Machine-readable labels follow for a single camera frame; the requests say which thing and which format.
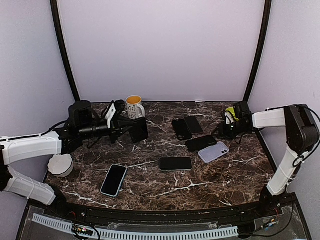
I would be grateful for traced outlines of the black front rail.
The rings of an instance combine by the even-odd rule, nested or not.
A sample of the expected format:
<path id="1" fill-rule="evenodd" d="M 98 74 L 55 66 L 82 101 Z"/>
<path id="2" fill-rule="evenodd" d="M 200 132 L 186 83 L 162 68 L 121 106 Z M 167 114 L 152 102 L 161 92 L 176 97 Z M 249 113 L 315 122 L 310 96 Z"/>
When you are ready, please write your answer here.
<path id="1" fill-rule="evenodd" d="M 146 225 L 184 225 L 184 224 L 250 224 L 261 217 L 275 216 L 283 213 L 278 207 L 270 208 L 265 212 L 257 212 L 257 202 L 243 205 L 208 208 L 201 210 L 182 211 L 138 211 L 119 210 L 101 207 L 85 206 L 74 203 L 66 203 L 68 213 L 63 215 L 52 206 L 46 206 L 45 212 L 54 216 L 60 216 L 67 220 L 107 226 L 116 224 L 146 224 Z"/>

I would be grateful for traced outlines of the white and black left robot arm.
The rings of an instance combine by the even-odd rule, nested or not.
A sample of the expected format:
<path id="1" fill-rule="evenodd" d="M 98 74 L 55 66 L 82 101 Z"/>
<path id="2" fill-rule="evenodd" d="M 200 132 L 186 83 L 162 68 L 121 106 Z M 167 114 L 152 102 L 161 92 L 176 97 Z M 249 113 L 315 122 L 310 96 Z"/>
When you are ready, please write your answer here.
<path id="1" fill-rule="evenodd" d="M 137 129 L 142 118 L 129 119 L 122 116 L 123 100 L 112 101 L 98 114 L 88 100 L 75 102 L 68 108 L 68 119 L 61 121 L 44 133 L 0 139 L 0 190 L 38 201 L 60 218 L 67 218 L 70 206 L 56 187 L 27 177 L 10 165 L 41 156 L 71 154 L 85 140 L 109 137 L 115 143 L 128 131 Z"/>

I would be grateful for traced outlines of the silver phone with dark screen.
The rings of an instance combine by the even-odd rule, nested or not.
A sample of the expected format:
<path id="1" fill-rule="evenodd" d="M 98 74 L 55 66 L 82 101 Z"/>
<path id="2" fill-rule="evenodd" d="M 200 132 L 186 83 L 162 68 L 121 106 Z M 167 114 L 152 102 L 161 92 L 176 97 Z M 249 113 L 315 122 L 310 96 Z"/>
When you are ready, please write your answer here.
<path id="1" fill-rule="evenodd" d="M 161 171 L 189 171 L 193 168 L 190 157 L 161 157 L 158 164 Z"/>

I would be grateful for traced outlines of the green bowl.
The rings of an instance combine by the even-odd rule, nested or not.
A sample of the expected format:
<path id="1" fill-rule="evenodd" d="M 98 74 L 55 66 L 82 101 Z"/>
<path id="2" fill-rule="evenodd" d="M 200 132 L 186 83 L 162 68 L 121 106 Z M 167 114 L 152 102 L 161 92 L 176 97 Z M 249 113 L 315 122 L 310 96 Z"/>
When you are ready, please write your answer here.
<path id="1" fill-rule="evenodd" d="M 235 110 L 233 107 L 228 107 L 225 110 L 225 116 L 230 118 L 230 119 L 236 119 L 236 114 L 235 114 Z"/>

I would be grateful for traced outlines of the purple phone with dark screen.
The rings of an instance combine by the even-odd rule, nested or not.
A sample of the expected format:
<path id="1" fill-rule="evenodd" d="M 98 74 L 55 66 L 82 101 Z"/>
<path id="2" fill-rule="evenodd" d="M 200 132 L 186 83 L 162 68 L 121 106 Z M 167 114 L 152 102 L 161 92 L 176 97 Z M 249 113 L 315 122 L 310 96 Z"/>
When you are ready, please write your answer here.
<path id="1" fill-rule="evenodd" d="M 204 132 L 196 116 L 186 116 L 184 120 L 191 134 L 198 135 Z"/>

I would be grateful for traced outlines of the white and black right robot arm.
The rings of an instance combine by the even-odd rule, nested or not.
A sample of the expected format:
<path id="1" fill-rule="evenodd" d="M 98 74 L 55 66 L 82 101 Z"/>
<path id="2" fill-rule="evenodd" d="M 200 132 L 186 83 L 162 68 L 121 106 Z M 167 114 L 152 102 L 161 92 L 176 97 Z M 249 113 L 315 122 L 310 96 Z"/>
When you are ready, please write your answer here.
<path id="1" fill-rule="evenodd" d="M 252 112 L 246 101 L 236 102 L 226 109 L 223 120 L 212 135 L 218 139 L 235 140 L 245 134 L 266 130 L 284 134 L 283 158 L 266 185 L 267 194 L 279 196 L 295 180 L 303 163 L 320 146 L 320 116 L 306 104 L 292 104 Z"/>

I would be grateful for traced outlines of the black frame post left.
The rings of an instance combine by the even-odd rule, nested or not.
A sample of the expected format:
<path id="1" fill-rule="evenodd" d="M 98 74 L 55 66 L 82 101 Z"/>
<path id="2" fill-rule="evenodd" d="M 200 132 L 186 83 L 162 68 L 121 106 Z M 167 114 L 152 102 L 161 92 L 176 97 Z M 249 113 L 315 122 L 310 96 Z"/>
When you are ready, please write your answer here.
<path id="1" fill-rule="evenodd" d="M 66 77 L 68 80 L 68 84 L 69 84 L 73 99 L 75 102 L 77 102 L 77 101 L 80 101 L 81 98 L 80 98 L 78 88 L 76 86 L 76 81 L 72 72 L 72 67 L 71 67 L 69 56 L 67 53 L 67 48 L 65 44 L 65 39 L 64 39 L 63 29 L 62 29 L 62 24 L 60 19 L 60 13 L 58 8 L 58 1 L 50 0 L 50 8 L 51 8 L 51 14 L 53 19 L 56 39 L 57 39 L 62 63 L 64 66 L 64 70 L 66 73 Z"/>

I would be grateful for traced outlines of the white patterned mug yellow inside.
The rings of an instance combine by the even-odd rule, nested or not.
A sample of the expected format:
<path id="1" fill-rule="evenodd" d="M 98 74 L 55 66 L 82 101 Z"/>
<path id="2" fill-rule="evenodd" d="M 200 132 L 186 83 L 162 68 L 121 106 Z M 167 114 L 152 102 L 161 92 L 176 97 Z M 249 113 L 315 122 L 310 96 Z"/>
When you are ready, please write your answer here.
<path id="1" fill-rule="evenodd" d="M 136 120 L 146 116 L 145 108 L 142 105 L 142 98 L 138 95 L 132 95 L 126 98 L 126 109 L 128 117 Z"/>

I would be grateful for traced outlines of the black phone from ring case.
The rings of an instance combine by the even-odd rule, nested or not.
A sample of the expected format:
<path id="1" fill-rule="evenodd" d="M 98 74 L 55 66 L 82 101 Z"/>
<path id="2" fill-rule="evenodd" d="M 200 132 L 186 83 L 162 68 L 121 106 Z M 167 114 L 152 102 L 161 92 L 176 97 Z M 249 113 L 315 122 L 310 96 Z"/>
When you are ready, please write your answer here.
<path id="1" fill-rule="evenodd" d="M 200 151 L 217 144 L 217 140 L 212 135 L 205 135 L 185 142 L 189 152 Z"/>

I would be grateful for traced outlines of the black frame post right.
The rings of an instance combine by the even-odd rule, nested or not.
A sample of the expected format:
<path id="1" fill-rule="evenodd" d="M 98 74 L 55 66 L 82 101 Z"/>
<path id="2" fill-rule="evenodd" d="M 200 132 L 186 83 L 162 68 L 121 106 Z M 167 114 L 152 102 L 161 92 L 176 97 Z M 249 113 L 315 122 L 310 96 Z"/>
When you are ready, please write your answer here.
<path id="1" fill-rule="evenodd" d="M 271 8 L 272 8 L 272 0 L 265 0 L 257 47 L 256 47 L 250 75 L 248 78 L 247 86 L 242 99 L 243 101 L 246 101 L 246 102 L 248 102 L 250 99 L 250 96 L 255 84 L 255 80 L 258 74 L 258 70 L 259 70 L 259 66 L 260 66 L 260 62 L 261 62 L 261 58 L 262 58 L 262 54 L 265 46 L 265 41 L 267 37 L 267 31 L 268 31 L 269 20 L 271 15 Z"/>

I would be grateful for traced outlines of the black frame post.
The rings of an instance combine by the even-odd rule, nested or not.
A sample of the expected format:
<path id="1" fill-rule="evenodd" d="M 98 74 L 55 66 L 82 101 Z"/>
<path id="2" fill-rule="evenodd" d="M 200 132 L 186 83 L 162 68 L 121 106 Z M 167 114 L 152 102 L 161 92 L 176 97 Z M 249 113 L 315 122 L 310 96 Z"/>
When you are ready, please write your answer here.
<path id="1" fill-rule="evenodd" d="M 50 0 L 50 8 L 51 8 L 51 14 L 53 19 L 56 39 L 57 39 L 62 63 L 64 66 L 64 70 L 66 73 L 66 77 L 68 80 L 68 84 L 69 84 L 73 99 L 75 102 L 77 102 L 77 101 L 80 101 L 81 98 L 80 98 L 78 88 L 76 86 L 76 81 L 72 72 L 72 67 L 71 67 L 69 56 L 67 53 L 67 48 L 65 44 L 65 39 L 64 39 L 63 29 L 62 29 L 62 24 L 60 19 L 60 13 L 58 8 L 58 1 Z"/>
<path id="2" fill-rule="evenodd" d="M 246 101 L 246 102 L 248 102 L 250 99 L 250 96 L 255 84 L 255 80 L 258 74 L 258 70 L 259 70 L 259 66 L 260 66 L 260 62 L 261 62 L 261 58 L 262 58 L 262 54 L 265 46 L 265 41 L 267 37 L 267 31 L 268 31 L 269 20 L 271 15 L 271 8 L 272 8 L 272 0 L 265 0 L 257 47 L 256 47 L 250 75 L 248 78 L 247 86 L 242 99 L 243 101 Z"/>

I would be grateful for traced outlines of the phone in blue case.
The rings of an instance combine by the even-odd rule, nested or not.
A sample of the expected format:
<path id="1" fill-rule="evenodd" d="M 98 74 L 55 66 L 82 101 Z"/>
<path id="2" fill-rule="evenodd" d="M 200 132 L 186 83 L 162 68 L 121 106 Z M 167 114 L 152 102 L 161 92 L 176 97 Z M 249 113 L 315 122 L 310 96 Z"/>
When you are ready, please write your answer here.
<path id="1" fill-rule="evenodd" d="M 127 168 L 122 165 L 112 164 L 103 181 L 100 192 L 109 197 L 116 197 L 122 187 Z"/>

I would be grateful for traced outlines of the white fluted bowl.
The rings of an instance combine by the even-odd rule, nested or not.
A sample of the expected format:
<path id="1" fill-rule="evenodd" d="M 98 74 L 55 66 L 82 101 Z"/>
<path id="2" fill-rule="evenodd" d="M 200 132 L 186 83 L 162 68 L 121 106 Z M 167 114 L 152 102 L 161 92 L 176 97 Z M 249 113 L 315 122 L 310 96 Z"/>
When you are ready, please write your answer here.
<path id="1" fill-rule="evenodd" d="M 67 177 L 74 169 L 74 161 L 70 154 L 54 155 L 47 164 L 48 171 L 59 178 Z"/>

